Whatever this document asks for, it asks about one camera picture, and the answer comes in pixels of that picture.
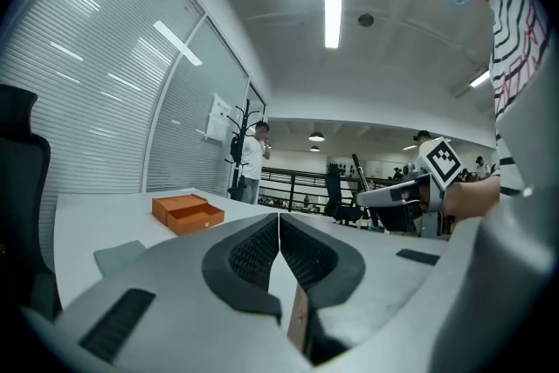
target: black office chair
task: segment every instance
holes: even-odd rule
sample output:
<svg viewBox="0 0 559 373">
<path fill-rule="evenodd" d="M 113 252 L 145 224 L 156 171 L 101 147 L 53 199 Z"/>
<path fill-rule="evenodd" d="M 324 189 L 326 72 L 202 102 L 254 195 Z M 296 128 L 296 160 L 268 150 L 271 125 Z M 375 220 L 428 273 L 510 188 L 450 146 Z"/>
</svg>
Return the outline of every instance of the black office chair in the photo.
<svg viewBox="0 0 559 373">
<path fill-rule="evenodd" d="M 331 216 L 340 223 L 345 221 L 345 225 L 349 225 L 349 221 L 356 222 L 361 219 L 363 213 L 358 207 L 347 206 L 342 202 L 342 183 L 340 175 L 335 170 L 331 169 L 326 174 L 326 189 L 328 190 L 328 203 L 324 208 L 326 216 Z"/>
<path fill-rule="evenodd" d="M 0 84 L 0 242 L 6 289 L 18 304 L 52 320 L 60 309 L 54 274 L 43 261 L 38 214 L 51 160 L 47 140 L 31 132 L 37 95 Z"/>
</svg>

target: cap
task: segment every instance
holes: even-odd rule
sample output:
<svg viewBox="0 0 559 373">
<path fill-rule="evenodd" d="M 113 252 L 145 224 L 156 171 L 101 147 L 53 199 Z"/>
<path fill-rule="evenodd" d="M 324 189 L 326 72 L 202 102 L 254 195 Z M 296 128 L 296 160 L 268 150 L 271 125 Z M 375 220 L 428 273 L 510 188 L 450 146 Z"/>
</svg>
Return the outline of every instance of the cap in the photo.
<svg viewBox="0 0 559 373">
<path fill-rule="evenodd" d="M 419 140 L 419 138 L 421 138 L 421 137 L 432 139 L 431 134 L 429 134 L 429 131 L 425 131 L 423 129 L 423 130 L 419 131 L 418 134 L 415 137 L 413 137 L 413 140 L 415 142 L 417 142 Z"/>
</svg>

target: ceiling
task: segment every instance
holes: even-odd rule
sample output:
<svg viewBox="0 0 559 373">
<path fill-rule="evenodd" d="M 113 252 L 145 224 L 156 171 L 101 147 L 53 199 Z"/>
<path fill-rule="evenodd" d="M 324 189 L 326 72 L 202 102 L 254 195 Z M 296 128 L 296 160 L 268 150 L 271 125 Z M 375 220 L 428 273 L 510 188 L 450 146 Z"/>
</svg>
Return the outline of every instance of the ceiling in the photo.
<svg viewBox="0 0 559 373">
<path fill-rule="evenodd" d="M 309 121 L 309 120 L 269 120 L 270 143 L 273 150 L 308 151 L 311 146 L 318 145 L 322 154 L 348 157 L 356 153 L 363 158 L 400 154 L 402 159 L 417 156 L 416 150 L 402 151 L 413 145 L 416 129 L 380 127 L 367 123 L 345 123 L 340 121 Z M 325 141 L 316 143 L 308 140 L 313 132 L 321 132 Z M 452 147 L 460 152 L 481 151 L 487 148 L 464 142 L 459 139 L 451 140 Z"/>
<path fill-rule="evenodd" d="M 361 68 L 352 70 L 382 77 L 396 68 L 425 86 L 443 87 L 482 114 L 493 113 L 490 83 L 468 87 L 487 68 L 493 49 L 493 13 L 481 0 L 462 6 L 450 0 L 343 0 L 335 51 L 324 48 L 324 0 L 230 1 L 275 86 L 301 72 L 320 82 L 333 59 L 336 67 L 358 61 Z M 363 13 L 375 18 L 370 28 L 357 23 Z M 363 73 L 343 76 L 358 87 Z"/>
</svg>

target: open orange box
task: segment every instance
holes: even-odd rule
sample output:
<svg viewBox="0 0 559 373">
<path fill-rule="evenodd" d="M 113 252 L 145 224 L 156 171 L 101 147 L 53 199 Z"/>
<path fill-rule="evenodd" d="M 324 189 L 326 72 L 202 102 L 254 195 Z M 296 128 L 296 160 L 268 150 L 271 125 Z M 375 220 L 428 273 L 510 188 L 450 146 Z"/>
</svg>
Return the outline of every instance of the open orange box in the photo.
<svg viewBox="0 0 559 373">
<path fill-rule="evenodd" d="M 225 220 L 225 212 L 196 195 L 154 198 L 151 213 L 177 235 L 209 229 Z"/>
</svg>

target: gray cloth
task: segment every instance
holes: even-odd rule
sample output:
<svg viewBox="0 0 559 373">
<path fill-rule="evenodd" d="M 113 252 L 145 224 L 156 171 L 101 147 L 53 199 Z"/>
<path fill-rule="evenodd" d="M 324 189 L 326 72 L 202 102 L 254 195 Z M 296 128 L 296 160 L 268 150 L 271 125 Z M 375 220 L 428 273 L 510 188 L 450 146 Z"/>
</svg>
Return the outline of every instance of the gray cloth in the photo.
<svg viewBox="0 0 559 373">
<path fill-rule="evenodd" d="M 119 271 L 138 257 L 146 247 L 140 241 L 130 241 L 123 245 L 101 249 L 93 253 L 99 270 L 105 275 Z"/>
<path fill-rule="evenodd" d="M 256 203 L 256 195 L 259 193 L 259 179 L 249 179 L 245 177 L 245 191 L 243 192 L 243 202 L 247 204 Z"/>
</svg>

